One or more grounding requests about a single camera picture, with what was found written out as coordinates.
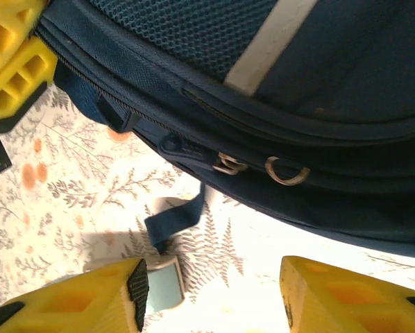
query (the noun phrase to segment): reflective stripe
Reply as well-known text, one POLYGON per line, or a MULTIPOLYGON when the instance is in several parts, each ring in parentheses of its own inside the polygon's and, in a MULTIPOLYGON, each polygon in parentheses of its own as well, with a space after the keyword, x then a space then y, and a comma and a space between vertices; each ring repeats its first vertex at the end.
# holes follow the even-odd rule
POLYGON ((252 96, 317 0, 278 0, 224 83, 252 96))

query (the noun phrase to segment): floral fabric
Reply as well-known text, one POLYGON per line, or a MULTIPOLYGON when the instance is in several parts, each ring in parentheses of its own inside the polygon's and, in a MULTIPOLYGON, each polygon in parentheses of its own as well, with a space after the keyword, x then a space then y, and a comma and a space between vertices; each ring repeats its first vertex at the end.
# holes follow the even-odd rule
MULTIPOLYGON (((94 123, 56 87, 2 137, 0 302, 80 273, 96 259, 156 254, 144 219, 193 198, 199 183, 133 134, 94 123)), ((303 232, 210 190, 200 223, 174 237, 187 290, 150 315, 147 332, 288 332, 284 255, 300 255, 415 289, 415 259, 303 232)))

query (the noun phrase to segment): blue strap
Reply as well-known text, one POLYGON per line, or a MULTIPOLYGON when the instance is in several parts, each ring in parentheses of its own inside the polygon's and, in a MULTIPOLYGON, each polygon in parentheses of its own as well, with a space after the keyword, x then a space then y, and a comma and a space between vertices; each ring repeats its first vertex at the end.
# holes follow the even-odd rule
POLYGON ((144 222, 151 244, 163 254, 170 236, 193 227, 200 221, 205 201, 206 186, 201 184, 200 193, 184 205, 165 210, 148 217, 144 222))

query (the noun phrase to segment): metal hook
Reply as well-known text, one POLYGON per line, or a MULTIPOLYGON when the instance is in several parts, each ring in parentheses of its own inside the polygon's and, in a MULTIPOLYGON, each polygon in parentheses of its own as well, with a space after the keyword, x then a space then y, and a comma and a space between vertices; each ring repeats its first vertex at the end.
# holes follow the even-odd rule
POLYGON ((310 174, 311 170, 308 168, 303 168, 300 173, 291 178, 291 179, 287 179, 287 180, 283 180, 280 179, 276 172, 274 171, 274 162, 276 160, 279 160, 278 157, 275 156, 271 156, 270 158, 268 158, 266 160, 266 163, 264 164, 264 167, 266 168, 266 172, 271 176, 272 179, 274 179, 276 182, 278 182, 281 185, 284 186, 294 186, 294 185, 298 185, 301 184, 302 182, 304 182, 306 180, 306 178, 308 177, 308 175, 310 174))

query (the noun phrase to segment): backpack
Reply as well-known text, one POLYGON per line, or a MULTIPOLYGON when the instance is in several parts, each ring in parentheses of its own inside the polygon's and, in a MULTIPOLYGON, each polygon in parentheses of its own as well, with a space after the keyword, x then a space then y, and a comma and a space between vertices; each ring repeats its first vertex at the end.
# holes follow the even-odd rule
POLYGON ((35 35, 86 117, 203 183, 146 221, 161 253, 206 184, 415 255, 415 0, 53 0, 35 35))

